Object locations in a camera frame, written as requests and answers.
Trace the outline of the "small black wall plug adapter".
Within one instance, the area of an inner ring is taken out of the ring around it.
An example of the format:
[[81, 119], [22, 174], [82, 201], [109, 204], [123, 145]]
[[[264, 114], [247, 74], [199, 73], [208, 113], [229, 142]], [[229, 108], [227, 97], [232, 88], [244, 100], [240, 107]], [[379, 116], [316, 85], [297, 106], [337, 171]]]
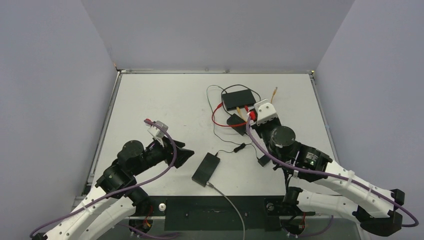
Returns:
[[263, 155], [262, 157], [257, 159], [257, 162], [261, 167], [265, 167], [270, 161], [271, 159], [266, 155]]

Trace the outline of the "ribbed black network switch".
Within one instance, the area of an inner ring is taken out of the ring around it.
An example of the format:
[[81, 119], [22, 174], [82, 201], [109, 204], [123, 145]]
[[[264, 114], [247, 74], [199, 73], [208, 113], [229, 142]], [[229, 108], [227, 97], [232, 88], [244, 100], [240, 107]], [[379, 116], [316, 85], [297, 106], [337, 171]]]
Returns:
[[191, 177], [195, 183], [205, 187], [218, 167], [221, 159], [217, 154], [207, 153]]

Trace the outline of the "black Mercury switch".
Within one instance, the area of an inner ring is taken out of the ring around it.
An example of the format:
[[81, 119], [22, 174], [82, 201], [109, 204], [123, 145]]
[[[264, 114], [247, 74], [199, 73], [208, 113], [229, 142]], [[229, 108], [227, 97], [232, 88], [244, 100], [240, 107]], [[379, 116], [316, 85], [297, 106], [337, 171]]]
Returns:
[[235, 110], [237, 107], [253, 106], [257, 101], [251, 90], [238, 90], [222, 94], [222, 102], [227, 111]]

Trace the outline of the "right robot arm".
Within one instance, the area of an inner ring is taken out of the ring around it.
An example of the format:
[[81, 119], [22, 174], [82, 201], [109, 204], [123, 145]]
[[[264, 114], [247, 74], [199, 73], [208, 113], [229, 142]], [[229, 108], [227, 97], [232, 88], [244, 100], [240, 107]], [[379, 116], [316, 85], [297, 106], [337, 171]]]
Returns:
[[252, 123], [265, 144], [265, 154], [276, 168], [300, 180], [326, 187], [336, 195], [326, 195], [289, 186], [282, 199], [289, 213], [314, 212], [352, 221], [376, 236], [388, 237], [402, 229], [403, 216], [397, 211], [405, 194], [399, 189], [379, 188], [343, 168], [324, 152], [296, 141], [294, 131], [278, 119]]

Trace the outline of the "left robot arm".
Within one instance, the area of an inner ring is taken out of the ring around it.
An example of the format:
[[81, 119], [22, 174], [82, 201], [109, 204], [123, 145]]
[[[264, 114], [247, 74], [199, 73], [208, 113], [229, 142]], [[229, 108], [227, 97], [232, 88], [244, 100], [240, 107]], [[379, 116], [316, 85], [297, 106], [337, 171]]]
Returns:
[[154, 139], [147, 147], [138, 140], [126, 142], [117, 158], [97, 179], [84, 199], [69, 214], [45, 223], [30, 233], [32, 240], [78, 240], [84, 235], [101, 236], [123, 218], [149, 212], [150, 196], [136, 176], [159, 163], [166, 171], [179, 168], [194, 155], [185, 143], [167, 137]]

